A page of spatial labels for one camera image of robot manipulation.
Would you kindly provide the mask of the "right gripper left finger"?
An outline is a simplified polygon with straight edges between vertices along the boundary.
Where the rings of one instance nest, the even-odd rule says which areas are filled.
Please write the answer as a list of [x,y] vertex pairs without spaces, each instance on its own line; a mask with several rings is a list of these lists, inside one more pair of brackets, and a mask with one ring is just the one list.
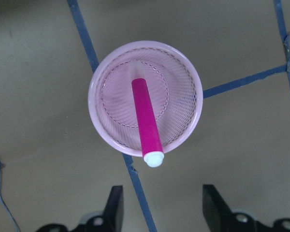
[[124,217],[123,186],[113,186],[103,211],[105,232],[120,232]]

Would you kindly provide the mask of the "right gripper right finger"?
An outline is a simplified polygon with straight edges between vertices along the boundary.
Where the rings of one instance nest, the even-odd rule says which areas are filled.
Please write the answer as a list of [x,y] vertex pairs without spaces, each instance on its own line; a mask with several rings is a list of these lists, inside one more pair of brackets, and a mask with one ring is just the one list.
[[228,232],[233,212],[214,185],[203,185],[203,216],[211,232]]

